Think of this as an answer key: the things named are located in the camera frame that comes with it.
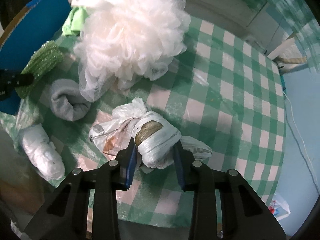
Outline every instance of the brown tape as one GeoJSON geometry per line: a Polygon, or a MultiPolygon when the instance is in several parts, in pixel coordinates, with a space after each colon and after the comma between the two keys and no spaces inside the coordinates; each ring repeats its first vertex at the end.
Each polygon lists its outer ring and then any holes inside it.
{"type": "Polygon", "coordinates": [[[145,139],[149,138],[156,131],[159,131],[162,127],[162,124],[154,120],[151,120],[143,124],[141,130],[136,134],[136,146],[139,146],[145,139]]]}

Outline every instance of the green scrubbing sponge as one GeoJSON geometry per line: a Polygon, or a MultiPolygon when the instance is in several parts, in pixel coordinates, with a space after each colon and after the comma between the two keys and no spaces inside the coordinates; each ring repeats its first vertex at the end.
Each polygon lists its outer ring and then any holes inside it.
{"type": "Polygon", "coordinates": [[[31,73],[34,76],[33,83],[30,86],[17,87],[16,92],[20,98],[26,98],[38,81],[55,65],[63,61],[63,54],[54,41],[47,41],[40,49],[32,55],[27,66],[21,71],[21,74],[31,73]]]}

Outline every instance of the crumpled plastic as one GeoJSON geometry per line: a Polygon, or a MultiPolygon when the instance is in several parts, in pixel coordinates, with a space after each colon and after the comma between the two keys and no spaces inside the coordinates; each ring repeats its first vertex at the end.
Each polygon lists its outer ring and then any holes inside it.
{"type": "Polygon", "coordinates": [[[203,142],[189,136],[181,136],[180,131],[161,115],[148,111],[141,98],[132,103],[118,106],[112,111],[112,119],[94,125],[89,131],[89,139],[104,154],[116,156],[119,150],[126,149],[131,137],[136,146],[143,165],[139,165],[145,173],[155,168],[164,169],[173,163],[172,147],[179,140],[184,149],[191,151],[196,160],[204,160],[212,156],[212,150],[203,142]],[[154,129],[147,138],[141,140],[146,124],[154,129]]]}
{"type": "Polygon", "coordinates": [[[43,176],[50,179],[64,176],[65,168],[61,156],[55,151],[53,142],[41,124],[21,130],[20,138],[20,144],[29,160],[43,176]]]}
{"type": "Polygon", "coordinates": [[[73,0],[89,17],[74,53],[80,58],[79,86],[89,102],[99,99],[115,78],[127,89],[142,76],[156,80],[173,57],[184,52],[190,15],[186,0],[73,0]]]}
{"type": "Polygon", "coordinates": [[[274,194],[268,208],[278,221],[291,214],[289,204],[277,193],[274,194]]]}

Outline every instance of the wall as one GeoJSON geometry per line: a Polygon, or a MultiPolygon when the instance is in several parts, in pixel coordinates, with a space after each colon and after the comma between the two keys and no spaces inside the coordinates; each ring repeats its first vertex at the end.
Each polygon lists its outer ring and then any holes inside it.
{"type": "MultiPolygon", "coordinates": [[[[286,74],[284,80],[295,122],[320,180],[320,75],[304,69],[286,74]]],[[[288,235],[293,235],[310,213],[318,193],[301,156],[303,144],[293,125],[291,113],[288,112],[288,100],[285,104],[288,117],[287,138],[282,173],[276,191],[288,202],[291,211],[289,217],[281,220],[280,224],[288,235]]]]}

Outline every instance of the gray rolled sock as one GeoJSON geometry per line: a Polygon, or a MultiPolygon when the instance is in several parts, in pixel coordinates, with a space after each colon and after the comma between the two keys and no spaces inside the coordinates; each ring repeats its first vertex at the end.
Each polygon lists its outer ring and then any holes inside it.
{"type": "Polygon", "coordinates": [[[79,85],[71,79],[58,79],[52,83],[50,107],[55,116],[76,121],[84,117],[90,104],[80,94],[79,85]]]}

